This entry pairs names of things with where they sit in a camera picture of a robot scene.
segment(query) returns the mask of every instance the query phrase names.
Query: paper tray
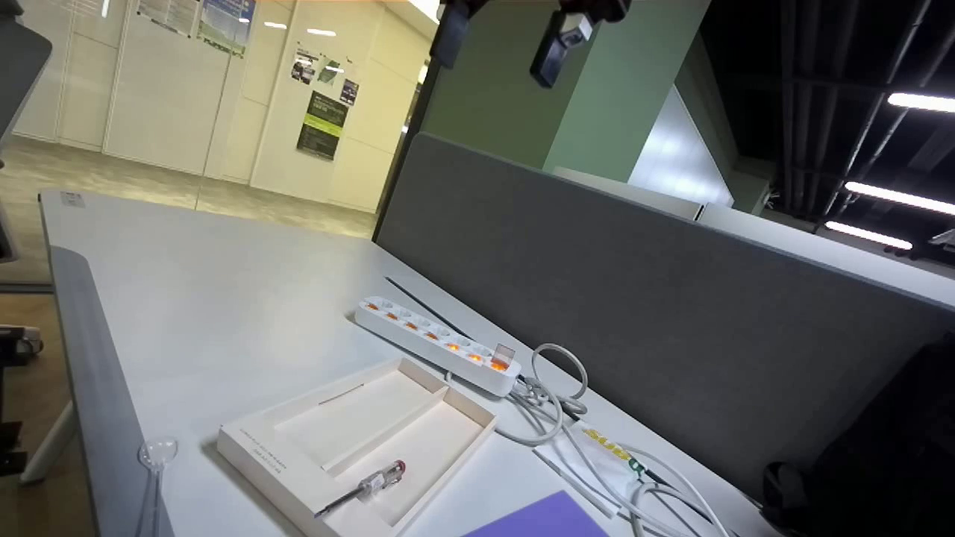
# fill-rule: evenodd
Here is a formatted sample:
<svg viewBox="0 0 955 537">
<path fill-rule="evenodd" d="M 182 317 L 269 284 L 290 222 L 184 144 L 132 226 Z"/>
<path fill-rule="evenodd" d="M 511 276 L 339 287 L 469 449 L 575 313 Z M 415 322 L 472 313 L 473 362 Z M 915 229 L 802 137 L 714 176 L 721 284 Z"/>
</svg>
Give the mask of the paper tray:
<svg viewBox="0 0 955 537">
<path fill-rule="evenodd" d="M 305 535 L 399 535 L 491 434 L 491 416 L 402 358 L 233 422 L 217 452 Z M 370 502 L 347 502 L 367 474 L 406 463 Z"/>
</svg>

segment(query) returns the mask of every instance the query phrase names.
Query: poster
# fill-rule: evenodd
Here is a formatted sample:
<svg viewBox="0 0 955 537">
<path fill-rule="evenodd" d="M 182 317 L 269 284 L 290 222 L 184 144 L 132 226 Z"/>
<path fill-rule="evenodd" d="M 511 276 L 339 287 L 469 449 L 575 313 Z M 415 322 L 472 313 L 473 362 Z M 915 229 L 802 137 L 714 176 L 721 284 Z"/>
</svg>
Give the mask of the poster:
<svg viewBox="0 0 955 537">
<path fill-rule="evenodd" d="M 339 85 L 339 102 L 344 102 L 347 107 L 356 107 L 356 102 L 357 102 L 357 85 L 356 85 L 353 79 L 347 79 L 347 85 Z"/>
<path fill-rule="evenodd" d="M 138 16 L 153 19 L 157 28 L 191 37 L 191 23 L 197 16 L 193 0 L 141 0 Z"/>
<path fill-rule="evenodd" d="M 297 153 L 309 153 L 335 161 L 339 129 L 347 125 L 350 107 L 326 99 L 321 92 L 309 92 L 302 132 Z"/>
<path fill-rule="evenodd" d="M 199 40 L 233 56 L 244 56 L 256 0 L 203 0 Z"/>
<path fill-rule="evenodd" d="M 305 88 L 309 88 L 312 79 L 315 79 L 315 56 L 306 52 L 294 52 L 291 82 L 302 82 Z"/>
<path fill-rule="evenodd" d="M 336 76 L 339 76 L 339 62 L 327 61 L 320 71 L 320 85 L 335 85 Z"/>
</svg>

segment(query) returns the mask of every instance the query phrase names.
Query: ceiling light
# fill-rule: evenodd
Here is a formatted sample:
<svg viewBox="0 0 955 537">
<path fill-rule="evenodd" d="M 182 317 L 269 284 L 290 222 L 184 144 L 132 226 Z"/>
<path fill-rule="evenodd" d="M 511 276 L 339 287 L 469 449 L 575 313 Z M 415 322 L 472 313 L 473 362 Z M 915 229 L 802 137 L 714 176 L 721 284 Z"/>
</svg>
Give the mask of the ceiling light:
<svg viewBox="0 0 955 537">
<path fill-rule="evenodd" d="M 899 247 L 899 252 L 909 252 L 912 247 L 905 238 L 870 232 L 870 229 L 849 226 L 849 223 L 841 223 L 841 222 L 826 222 L 826 226 L 836 229 L 836 232 L 857 237 L 857 238 L 878 241 L 878 246 Z"/>
<path fill-rule="evenodd" d="M 336 37 L 335 31 L 326 31 L 326 28 L 309 28 L 305 31 L 306 37 Z"/>
<path fill-rule="evenodd" d="M 890 192 L 890 189 L 878 189 L 878 186 L 866 186 L 866 182 L 845 182 L 845 192 L 861 195 L 861 196 L 890 201 L 890 202 L 900 202 L 900 205 L 915 205 L 915 208 L 926 208 L 926 213 L 955 216 L 955 202 L 940 202 L 940 201 L 930 201 L 930 196 Z"/>
<path fill-rule="evenodd" d="M 955 114 L 955 99 L 949 99 L 949 95 L 891 92 L 890 105 L 891 107 L 912 107 L 912 111 Z"/>
</svg>

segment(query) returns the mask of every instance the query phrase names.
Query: power strip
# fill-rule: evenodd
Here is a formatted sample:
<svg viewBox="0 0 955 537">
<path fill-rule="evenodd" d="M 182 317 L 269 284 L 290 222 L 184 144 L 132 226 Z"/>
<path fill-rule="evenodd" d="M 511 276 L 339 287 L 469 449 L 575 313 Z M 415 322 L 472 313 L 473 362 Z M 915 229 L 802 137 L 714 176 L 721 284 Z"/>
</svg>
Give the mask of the power strip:
<svg viewBox="0 0 955 537">
<path fill-rule="evenodd" d="M 418 358 L 460 377 L 469 384 L 476 384 L 491 398 L 508 398 L 515 384 L 515 362 L 451 332 L 442 322 L 423 320 L 387 299 L 363 299 L 356 307 L 353 320 L 362 328 L 415 353 Z"/>
</svg>

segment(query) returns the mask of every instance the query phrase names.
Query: purple paper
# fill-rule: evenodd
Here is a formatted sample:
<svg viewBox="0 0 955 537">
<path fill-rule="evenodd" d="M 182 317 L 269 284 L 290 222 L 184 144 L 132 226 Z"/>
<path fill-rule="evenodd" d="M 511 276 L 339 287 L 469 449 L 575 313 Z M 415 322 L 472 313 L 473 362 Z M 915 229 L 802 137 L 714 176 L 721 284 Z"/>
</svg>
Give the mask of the purple paper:
<svg viewBox="0 0 955 537">
<path fill-rule="evenodd" d="M 567 496 L 551 492 L 505 520 L 473 529 L 469 537 L 606 537 L 606 532 Z"/>
</svg>

